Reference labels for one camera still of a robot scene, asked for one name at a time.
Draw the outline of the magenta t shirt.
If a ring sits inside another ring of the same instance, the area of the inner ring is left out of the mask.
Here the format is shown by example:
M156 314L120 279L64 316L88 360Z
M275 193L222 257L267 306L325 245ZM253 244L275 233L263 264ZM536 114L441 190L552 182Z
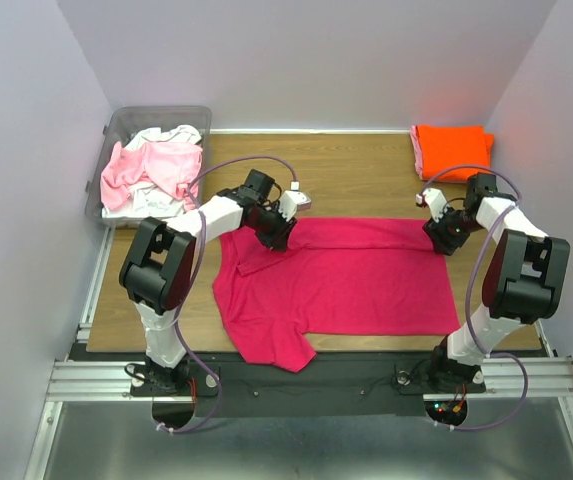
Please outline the magenta t shirt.
M249 364L299 372L306 336L445 336L458 329L446 261L417 219L301 219L284 252L242 228L220 238L213 293Z

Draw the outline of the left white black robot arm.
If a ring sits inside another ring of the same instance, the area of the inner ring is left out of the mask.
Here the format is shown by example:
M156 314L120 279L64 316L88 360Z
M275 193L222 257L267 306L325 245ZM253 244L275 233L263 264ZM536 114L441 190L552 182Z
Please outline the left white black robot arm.
M177 334L178 316L201 267L203 249L208 242L247 227L265 248L284 252L296 214L308 209L311 199L293 181L271 201L276 187L272 177L253 169L243 184L221 190L186 214L140 222L119 273L119 283L140 315L146 341L144 363L125 368L134 387L151 385L176 394L192 384L184 361L188 349Z

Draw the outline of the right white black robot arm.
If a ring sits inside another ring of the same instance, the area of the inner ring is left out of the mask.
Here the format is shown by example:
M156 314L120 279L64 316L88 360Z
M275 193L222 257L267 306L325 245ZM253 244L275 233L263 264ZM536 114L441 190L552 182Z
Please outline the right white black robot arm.
M434 348L426 366L428 384L438 391L483 382L481 365L513 332L552 317L558 309L570 244L536 227L520 208L517 188L504 193L500 175L481 167L466 182L461 208L427 181L416 204L430 211L423 230L436 253L451 256L470 235L484 230L495 247L477 309L465 309L465 323Z

